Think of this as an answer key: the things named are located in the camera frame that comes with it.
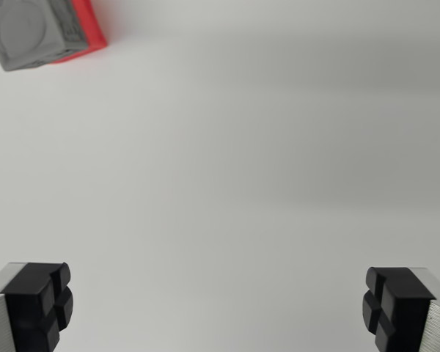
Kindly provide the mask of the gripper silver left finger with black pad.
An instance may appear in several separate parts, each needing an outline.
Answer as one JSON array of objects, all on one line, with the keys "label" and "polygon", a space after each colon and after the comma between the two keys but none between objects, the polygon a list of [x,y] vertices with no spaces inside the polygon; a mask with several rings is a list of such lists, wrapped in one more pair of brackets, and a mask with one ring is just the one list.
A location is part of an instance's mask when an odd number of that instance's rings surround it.
[{"label": "gripper silver left finger with black pad", "polygon": [[8,263],[0,270],[0,352],[54,351],[73,314],[67,263]]}]

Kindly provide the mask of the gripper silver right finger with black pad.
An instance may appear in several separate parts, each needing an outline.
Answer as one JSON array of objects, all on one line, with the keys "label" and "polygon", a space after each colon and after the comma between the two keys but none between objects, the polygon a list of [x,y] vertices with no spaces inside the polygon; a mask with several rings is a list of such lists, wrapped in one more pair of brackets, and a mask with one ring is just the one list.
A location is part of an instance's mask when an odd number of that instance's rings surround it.
[{"label": "gripper silver right finger with black pad", "polygon": [[379,351],[440,351],[440,281],[426,268],[370,267],[362,301]]}]

